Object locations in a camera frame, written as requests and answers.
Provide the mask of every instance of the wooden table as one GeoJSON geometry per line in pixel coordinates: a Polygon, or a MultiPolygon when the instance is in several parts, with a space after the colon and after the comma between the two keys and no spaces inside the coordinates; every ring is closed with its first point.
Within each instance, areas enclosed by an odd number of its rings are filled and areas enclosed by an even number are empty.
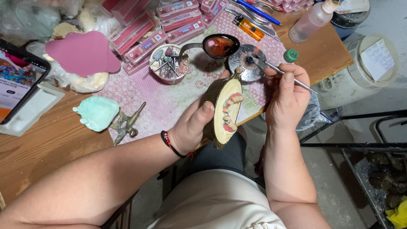
{"type": "MultiPolygon", "coordinates": [[[[293,43],[288,31],[301,15],[274,13],[273,16],[284,25],[274,28],[287,49],[295,48],[299,52],[300,57],[295,63],[308,71],[312,85],[353,64],[331,24],[321,28],[307,41],[293,43]]],[[[23,136],[0,134],[0,192],[4,198],[4,201],[0,198],[0,207],[3,208],[4,203],[10,203],[30,184],[56,168],[113,145],[107,130],[101,133],[89,130],[79,122],[80,116],[72,111],[72,107],[91,95],[64,90],[65,97],[23,136]]]]}

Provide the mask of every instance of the cup of burs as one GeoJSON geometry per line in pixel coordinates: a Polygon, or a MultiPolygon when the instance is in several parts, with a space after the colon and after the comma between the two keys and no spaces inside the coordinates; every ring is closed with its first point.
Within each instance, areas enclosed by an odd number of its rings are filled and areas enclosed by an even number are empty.
{"type": "Polygon", "coordinates": [[[188,55],[183,54],[182,60],[178,63],[178,55],[181,47],[176,44],[163,44],[156,48],[150,56],[150,69],[156,76],[166,84],[177,84],[183,80],[189,67],[188,55]],[[160,50],[163,53],[158,61],[154,55],[160,50]]]}

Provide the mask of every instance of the red beaded bracelet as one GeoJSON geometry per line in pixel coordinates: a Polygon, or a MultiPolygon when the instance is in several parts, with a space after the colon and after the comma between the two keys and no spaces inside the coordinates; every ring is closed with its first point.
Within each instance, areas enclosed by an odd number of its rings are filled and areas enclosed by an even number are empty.
{"type": "Polygon", "coordinates": [[[161,131],[161,138],[164,141],[164,143],[180,158],[186,158],[186,155],[181,155],[171,144],[170,144],[170,139],[168,138],[168,131],[161,131]]]}

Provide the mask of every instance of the green cap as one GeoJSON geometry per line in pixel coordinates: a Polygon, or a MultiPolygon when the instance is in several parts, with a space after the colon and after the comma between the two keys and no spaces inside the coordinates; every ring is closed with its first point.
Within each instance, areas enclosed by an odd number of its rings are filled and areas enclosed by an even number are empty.
{"type": "Polygon", "coordinates": [[[287,63],[292,63],[298,59],[298,52],[297,50],[290,48],[289,50],[285,51],[283,57],[287,63]]]}

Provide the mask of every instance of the orange lighter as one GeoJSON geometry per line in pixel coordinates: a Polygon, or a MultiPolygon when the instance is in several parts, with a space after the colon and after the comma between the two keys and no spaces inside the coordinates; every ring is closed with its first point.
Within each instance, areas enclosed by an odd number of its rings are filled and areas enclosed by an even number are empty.
{"type": "Polygon", "coordinates": [[[252,23],[247,21],[244,17],[236,16],[233,19],[233,23],[237,25],[239,28],[241,28],[243,31],[245,31],[247,34],[252,36],[257,41],[261,41],[261,39],[264,37],[264,33],[258,30],[252,23]]]}

